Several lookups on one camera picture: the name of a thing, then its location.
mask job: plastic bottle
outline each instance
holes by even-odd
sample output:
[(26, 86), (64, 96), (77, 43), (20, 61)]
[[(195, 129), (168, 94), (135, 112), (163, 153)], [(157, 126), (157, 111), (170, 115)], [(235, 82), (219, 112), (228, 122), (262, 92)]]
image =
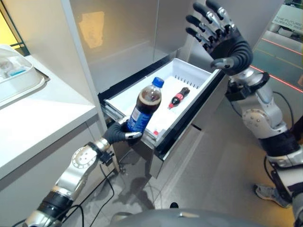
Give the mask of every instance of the plastic bottle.
[(144, 132), (153, 113), (161, 103), (161, 90), (164, 80), (155, 77), (152, 84), (145, 87), (138, 95), (136, 107), (127, 122), (128, 131)]
[(179, 103), (189, 94), (190, 90), (187, 87), (182, 88), (182, 90), (176, 94), (170, 104), (169, 104), (169, 109), (179, 105)]

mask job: white countertop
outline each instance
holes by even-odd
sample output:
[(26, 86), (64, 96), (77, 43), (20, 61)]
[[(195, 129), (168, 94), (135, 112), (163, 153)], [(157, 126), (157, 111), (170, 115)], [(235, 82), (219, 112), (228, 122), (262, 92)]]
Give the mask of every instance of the white countertop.
[(32, 56), (46, 86), (0, 110), (0, 179), (97, 114), (95, 106)]

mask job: gray sneaker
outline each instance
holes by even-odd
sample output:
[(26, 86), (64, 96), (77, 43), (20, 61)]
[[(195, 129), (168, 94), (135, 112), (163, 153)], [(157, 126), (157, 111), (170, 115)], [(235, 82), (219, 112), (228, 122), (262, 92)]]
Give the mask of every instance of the gray sneaker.
[(272, 200), (283, 208), (289, 208), (291, 206), (290, 203), (282, 199), (282, 197), (278, 193), (278, 190), (274, 187), (262, 184), (255, 184), (253, 189), (256, 195), (263, 200)]

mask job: black cable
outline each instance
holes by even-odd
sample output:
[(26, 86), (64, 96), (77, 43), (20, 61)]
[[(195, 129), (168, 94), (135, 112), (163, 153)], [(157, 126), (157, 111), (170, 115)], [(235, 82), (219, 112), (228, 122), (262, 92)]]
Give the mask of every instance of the black cable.
[(54, 219), (53, 221), (51, 221), (50, 224), (47, 225), (47, 227), (51, 226), (51, 225), (52, 225), (52, 224), (53, 224), (53, 223), (54, 223), (62, 214), (64, 214), (65, 212), (68, 212), (71, 208), (75, 208), (75, 207), (77, 207), (76, 209), (80, 208), (80, 210), (81, 210), (82, 227), (84, 227), (84, 212), (83, 212), (83, 208), (82, 208), (81, 205), (73, 205), (73, 206), (71, 206), (71, 207), (65, 209), (65, 210), (62, 211), (59, 215), (57, 215), (57, 216), (55, 217), (55, 219)]
[(267, 176), (269, 177), (269, 179), (270, 179), (272, 182), (274, 182), (274, 179), (271, 177), (271, 175), (269, 174), (269, 172), (268, 172), (268, 170), (267, 170), (266, 161), (267, 161), (267, 156), (264, 157), (263, 166), (264, 166), (265, 172), (267, 173)]
[(232, 108), (236, 112), (236, 114), (239, 115), (240, 117), (242, 117), (242, 115), (236, 110), (236, 108), (234, 107), (234, 105), (232, 104), (232, 102), (231, 101), (229, 101), (229, 102), (232, 105)]
[(292, 108), (291, 108), (291, 106), (290, 106), (288, 100), (287, 100), (287, 99), (284, 97), (284, 95), (282, 95), (280, 92), (273, 91), (273, 93), (276, 93), (276, 94), (280, 95), (280, 96), (285, 100), (285, 102), (287, 103), (288, 108), (289, 108), (289, 111), (290, 111), (290, 116), (291, 116), (291, 118), (292, 118), (292, 127), (291, 127), (291, 129), (292, 129), (293, 126), (294, 126), (294, 113), (293, 113), (293, 110), (292, 110)]
[(26, 219), (23, 219), (23, 220), (17, 222), (17, 223), (14, 224), (12, 227), (16, 227), (17, 225), (20, 225), (21, 223), (25, 222), (25, 220), (26, 220)]
[(101, 164), (100, 164), (99, 166), (100, 166), (100, 169), (101, 169), (101, 171), (102, 171), (102, 173), (103, 173), (103, 175), (104, 175), (106, 181), (108, 182), (110, 188), (112, 189), (113, 195), (112, 195), (112, 196), (111, 196), (111, 197), (110, 197), (110, 198), (101, 206), (101, 208), (99, 209), (98, 213), (96, 214), (96, 216), (95, 216), (93, 222), (91, 223), (91, 225), (90, 225), (89, 227), (91, 227), (91, 226), (94, 224), (94, 222), (95, 222), (96, 218), (98, 217), (99, 213), (101, 212), (102, 208), (103, 208), (103, 207), (104, 207), (104, 206), (105, 206), (105, 205), (114, 197), (114, 195), (115, 195), (115, 191), (114, 191), (114, 188), (113, 188), (113, 186), (112, 186), (110, 180), (109, 180), (108, 177), (105, 175), (105, 173), (104, 173), (104, 171), (103, 171), (103, 169), (102, 169)]

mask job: shoe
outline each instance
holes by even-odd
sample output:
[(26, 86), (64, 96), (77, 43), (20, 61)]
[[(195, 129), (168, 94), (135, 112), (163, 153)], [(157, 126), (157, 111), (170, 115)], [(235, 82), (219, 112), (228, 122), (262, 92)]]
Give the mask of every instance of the shoe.
[(179, 205), (176, 202), (172, 202), (169, 208), (179, 208)]
[(270, 187), (262, 184), (255, 184), (253, 186), (253, 189), (256, 195), (263, 200), (272, 200), (283, 208), (289, 208), (291, 206), (290, 203), (282, 199), (282, 197), (278, 193), (278, 190), (274, 187)]

